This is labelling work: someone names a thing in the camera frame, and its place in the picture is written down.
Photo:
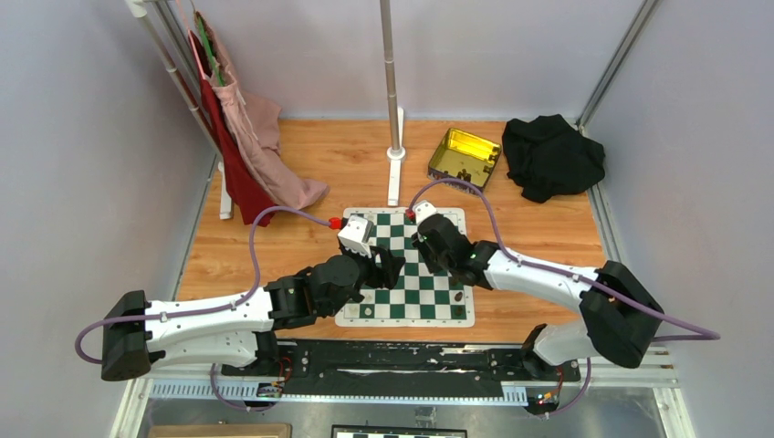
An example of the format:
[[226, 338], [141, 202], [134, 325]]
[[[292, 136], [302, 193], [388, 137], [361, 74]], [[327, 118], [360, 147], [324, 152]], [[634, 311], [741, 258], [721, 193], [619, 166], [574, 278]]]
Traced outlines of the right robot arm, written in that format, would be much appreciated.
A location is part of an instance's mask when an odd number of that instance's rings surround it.
[[660, 320], [604, 289], [654, 311], [661, 307], [625, 265], [565, 266], [501, 249], [491, 241], [472, 243], [440, 214], [416, 224], [413, 246], [431, 272], [446, 271], [466, 286], [526, 293], [579, 314], [574, 322], [539, 324], [529, 333], [521, 347], [521, 368], [530, 379], [544, 381], [558, 365], [584, 357], [600, 356], [626, 369], [642, 363]]

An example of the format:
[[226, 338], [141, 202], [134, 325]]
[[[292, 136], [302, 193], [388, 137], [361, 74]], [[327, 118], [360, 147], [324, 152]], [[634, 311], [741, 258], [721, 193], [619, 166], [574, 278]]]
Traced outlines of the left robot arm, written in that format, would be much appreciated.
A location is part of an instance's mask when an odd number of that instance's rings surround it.
[[106, 316], [100, 377], [127, 381], [164, 366], [202, 363], [270, 376], [279, 365], [276, 331], [336, 315], [364, 299], [362, 287], [394, 288], [404, 263], [374, 246], [370, 255], [342, 250], [253, 293], [178, 302], [127, 292]]

